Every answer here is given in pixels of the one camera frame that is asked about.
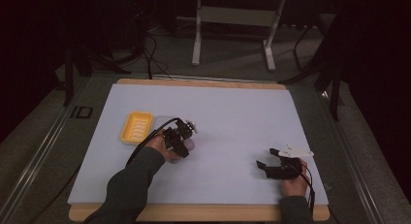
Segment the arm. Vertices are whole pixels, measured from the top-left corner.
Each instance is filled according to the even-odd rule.
[[[306,163],[302,161],[302,174],[305,176]],[[294,179],[282,181],[284,198],[280,200],[281,223],[311,224],[314,223],[312,213],[305,199],[308,184],[298,176]]]
[[[135,223],[147,203],[147,190],[154,175],[165,160],[176,158],[179,157],[174,152],[166,150],[160,132],[125,169],[110,179],[106,200],[83,223]]]

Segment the metal frame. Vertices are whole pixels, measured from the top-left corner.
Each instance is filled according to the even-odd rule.
[[[73,99],[71,99],[69,105],[65,107],[62,110],[62,112],[58,115],[57,119],[54,121],[42,144],[39,146],[30,162],[24,168],[12,192],[9,194],[6,202],[0,209],[0,223],[12,223],[12,219],[16,214],[18,206],[21,204],[22,200],[24,199],[24,196],[30,189],[31,184],[33,183],[40,169],[42,168],[43,163],[46,161],[48,154],[54,147],[55,141],[59,137],[60,132],[62,131],[67,119],[70,116],[70,113],[74,108],[75,101],[87,85],[88,80],[89,78],[81,78],[79,90],[76,92]]]
[[[269,71],[275,70],[271,44],[278,27],[278,22],[286,0],[280,0],[277,10],[243,10],[202,6],[202,0],[197,0],[196,39],[194,41],[192,65],[200,65],[202,47],[202,22],[220,22],[270,27],[269,36],[263,40],[264,52]]]
[[[370,223],[373,224],[383,224],[385,223],[384,218],[381,215],[380,210],[372,198],[371,193],[369,192],[368,186],[366,185],[365,178],[363,173],[360,170],[358,162],[354,157],[354,153],[351,149],[350,144],[347,141],[347,138],[344,135],[344,131],[338,121],[333,121],[333,116],[328,112],[328,105],[330,99],[328,98],[327,92],[318,92],[319,99],[321,99],[322,107],[324,108],[325,114],[328,114],[330,124],[334,129],[334,132],[337,134],[339,140],[341,141],[342,151],[344,153],[344,159],[347,165],[348,172],[350,173],[353,183],[359,193],[359,197],[363,203],[364,210]]]

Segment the metal rail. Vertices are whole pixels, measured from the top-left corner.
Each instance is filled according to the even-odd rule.
[[[332,128],[334,129],[335,133],[337,133],[339,139],[341,140],[342,150],[345,155],[345,161],[347,164],[348,171],[353,179],[353,183],[359,193],[359,197],[363,203],[366,215],[370,223],[375,224],[383,224],[385,223],[380,210],[376,206],[372,195],[369,193],[368,187],[366,185],[364,176],[360,171],[360,167],[356,158],[354,157],[354,153],[351,150],[351,146],[345,137],[344,130],[342,129],[341,125],[333,120],[332,114],[329,110],[330,102],[326,99],[321,92],[318,93],[319,98],[321,100],[322,107],[325,110],[325,113],[329,116],[328,120],[331,123]]]
[[[36,178],[38,172],[42,168],[43,163],[45,162],[48,154],[53,148],[54,143],[57,140],[61,130],[63,129],[67,119],[69,118],[70,112],[74,108],[75,101],[87,85],[88,81],[89,78],[79,79],[79,88],[75,96],[73,97],[72,101],[67,107],[63,108],[61,113],[58,115],[58,117],[52,124],[50,130],[48,131],[46,137],[37,149],[36,153],[22,171],[12,192],[9,194],[9,197],[0,209],[1,224],[12,223],[12,219],[16,214],[18,206],[21,204],[21,201],[23,200],[27,191],[30,189],[30,186]]]

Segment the white paper sheet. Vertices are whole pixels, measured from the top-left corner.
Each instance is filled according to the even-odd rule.
[[[309,148],[287,90],[114,84],[85,155],[69,204],[103,203],[110,178],[134,150],[120,133],[132,111],[196,122],[194,150],[155,175],[148,202],[158,204],[278,204],[280,181],[266,178],[256,160],[279,166],[270,148]],[[316,204],[327,195],[312,157]]]

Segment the hand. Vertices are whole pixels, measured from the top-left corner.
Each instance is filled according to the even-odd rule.
[[[165,160],[180,159],[181,157],[177,155],[174,151],[166,149],[163,131],[164,130],[160,130],[156,136],[154,136],[150,141],[148,141],[145,147],[154,148],[163,155]]]
[[[309,178],[305,175],[307,163],[301,159],[300,161],[302,163],[302,175],[305,176],[309,181]],[[298,176],[294,179],[283,179],[281,185],[283,194],[286,197],[305,196],[308,186],[307,182],[301,176]]]

